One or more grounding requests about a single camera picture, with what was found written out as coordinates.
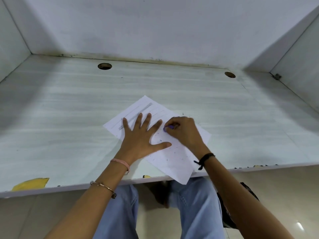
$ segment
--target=white paper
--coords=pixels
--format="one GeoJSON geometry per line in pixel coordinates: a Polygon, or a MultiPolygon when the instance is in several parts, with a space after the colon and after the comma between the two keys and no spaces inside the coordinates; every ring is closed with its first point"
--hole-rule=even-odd
{"type": "MultiPolygon", "coordinates": [[[[170,118],[179,116],[178,114],[158,104],[147,96],[143,96],[129,108],[104,124],[103,127],[109,130],[109,132],[118,139],[123,140],[125,135],[122,123],[123,117],[128,120],[128,124],[132,129],[139,113],[143,114],[143,120],[148,113],[152,114],[149,128],[158,120],[162,119],[163,121],[161,127],[154,133],[151,144],[158,144],[161,142],[170,142],[172,144],[169,148],[146,156],[145,159],[172,179],[185,185],[193,170],[198,169],[198,165],[193,162],[194,160],[197,160],[197,158],[177,139],[163,131],[165,123],[170,118]]],[[[196,126],[204,143],[207,144],[211,134],[199,125],[196,126]]]]}

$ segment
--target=pink bracelet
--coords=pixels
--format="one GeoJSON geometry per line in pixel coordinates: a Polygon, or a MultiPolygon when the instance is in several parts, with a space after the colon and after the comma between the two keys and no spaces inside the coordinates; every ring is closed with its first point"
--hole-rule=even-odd
{"type": "Polygon", "coordinates": [[[125,166],[127,167],[127,171],[130,172],[130,167],[129,167],[129,165],[128,165],[125,161],[119,160],[119,159],[116,159],[116,158],[111,159],[111,161],[119,162],[119,163],[125,165],[125,166]]]}

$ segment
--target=desk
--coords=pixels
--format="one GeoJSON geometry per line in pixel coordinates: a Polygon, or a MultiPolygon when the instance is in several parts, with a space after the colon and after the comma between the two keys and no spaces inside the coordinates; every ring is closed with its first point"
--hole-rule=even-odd
{"type": "MultiPolygon", "coordinates": [[[[30,56],[0,84],[0,196],[87,188],[120,147],[102,125],[143,95],[209,131],[227,169],[317,164],[319,140],[305,139],[318,138],[318,113],[270,74],[225,71],[30,56]],[[104,62],[113,67],[98,69],[104,62]],[[44,190],[5,192],[38,177],[50,178],[44,190]]],[[[164,179],[139,160],[122,183],[164,179]]]]}

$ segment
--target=round hole in desk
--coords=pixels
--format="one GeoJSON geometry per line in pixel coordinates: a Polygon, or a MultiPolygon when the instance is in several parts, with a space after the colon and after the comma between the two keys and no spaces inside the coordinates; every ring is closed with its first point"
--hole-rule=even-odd
{"type": "Polygon", "coordinates": [[[107,70],[107,69],[112,68],[112,65],[109,64],[109,63],[101,63],[101,64],[98,65],[98,68],[99,69],[103,69],[103,70],[107,70]]]}
{"type": "Polygon", "coordinates": [[[228,76],[229,78],[236,78],[236,76],[231,72],[225,72],[225,75],[228,76]]]}

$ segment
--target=yellow chipped patch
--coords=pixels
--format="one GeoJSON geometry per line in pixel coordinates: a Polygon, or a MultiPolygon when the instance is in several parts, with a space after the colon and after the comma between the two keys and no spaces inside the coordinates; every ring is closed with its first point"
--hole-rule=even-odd
{"type": "Polygon", "coordinates": [[[25,182],[22,182],[18,185],[15,185],[12,188],[12,191],[20,191],[20,190],[35,190],[42,189],[47,184],[49,178],[35,178],[30,179],[25,182]]]}

